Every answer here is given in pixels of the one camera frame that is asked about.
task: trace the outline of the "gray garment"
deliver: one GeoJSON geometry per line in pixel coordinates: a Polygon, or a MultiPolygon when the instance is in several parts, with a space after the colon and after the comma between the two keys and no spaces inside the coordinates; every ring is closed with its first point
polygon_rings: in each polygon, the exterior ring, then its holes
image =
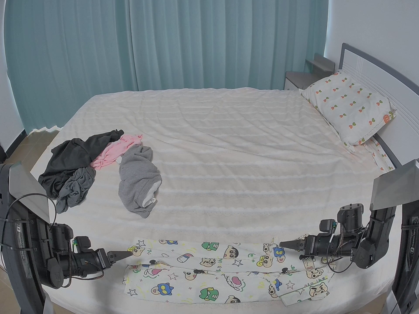
{"type": "Polygon", "coordinates": [[[156,201],[143,207],[145,198],[155,183],[161,183],[160,171],[150,161],[153,151],[144,145],[133,145],[122,156],[119,165],[118,195],[125,208],[139,214],[141,217],[148,217],[156,201]]]}
{"type": "Polygon", "coordinates": [[[65,212],[68,207],[74,207],[82,202],[95,181],[95,175],[96,170],[90,166],[77,169],[59,192],[57,213],[65,212]]]}

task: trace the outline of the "mattress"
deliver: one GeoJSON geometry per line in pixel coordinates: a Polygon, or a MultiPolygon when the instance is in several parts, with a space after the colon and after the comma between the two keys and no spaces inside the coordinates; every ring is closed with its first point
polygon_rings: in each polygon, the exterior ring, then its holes
{"type": "MultiPolygon", "coordinates": [[[[123,129],[142,134],[162,175],[157,205],[146,219],[118,197],[118,164],[97,171],[81,205],[58,215],[92,247],[126,250],[136,239],[264,243],[274,236],[317,234],[320,220],[336,218],[349,203],[368,206],[381,173],[369,151],[348,151],[298,91],[251,88],[119,92],[92,97],[69,120],[32,169],[38,178],[51,149],[67,139],[123,129]]],[[[285,307],[280,301],[166,304],[123,294],[120,261],[95,281],[73,280],[67,289],[45,288],[75,313],[344,313],[385,292],[400,244],[397,213],[386,256],[367,270],[355,265],[335,274],[330,295],[285,307]]],[[[347,264],[338,262],[338,269],[347,264]]]]}

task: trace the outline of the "white headboard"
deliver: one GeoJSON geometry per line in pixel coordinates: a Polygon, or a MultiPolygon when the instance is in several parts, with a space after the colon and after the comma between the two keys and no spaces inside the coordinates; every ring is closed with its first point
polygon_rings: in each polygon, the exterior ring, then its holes
{"type": "Polygon", "coordinates": [[[419,158],[419,86],[382,61],[346,43],[339,69],[386,96],[397,110],[374,137],[395,166],[419,158]]]}

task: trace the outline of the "curtain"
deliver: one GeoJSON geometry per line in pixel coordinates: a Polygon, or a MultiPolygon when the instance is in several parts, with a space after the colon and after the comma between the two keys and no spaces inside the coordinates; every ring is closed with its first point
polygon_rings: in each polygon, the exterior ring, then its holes
{"type": "Polygon", "coordinates": [[[328,0],[7,0],[8,74],[27,131],[95,94],[282,89],[323,54],[328,0]]]}

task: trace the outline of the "nightstand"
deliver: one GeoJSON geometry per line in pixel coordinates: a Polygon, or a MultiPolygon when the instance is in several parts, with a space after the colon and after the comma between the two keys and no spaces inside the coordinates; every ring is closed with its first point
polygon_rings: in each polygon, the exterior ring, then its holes
{"type": "Polygon", "coordinates": [[[312,83],[332,75],[335,71],[335,63],[319,54],[314,54],[314,59],[306,60],[306,63],[312,66],[312,72],[287,71],[284,90],[305,90],[312,83]]]}

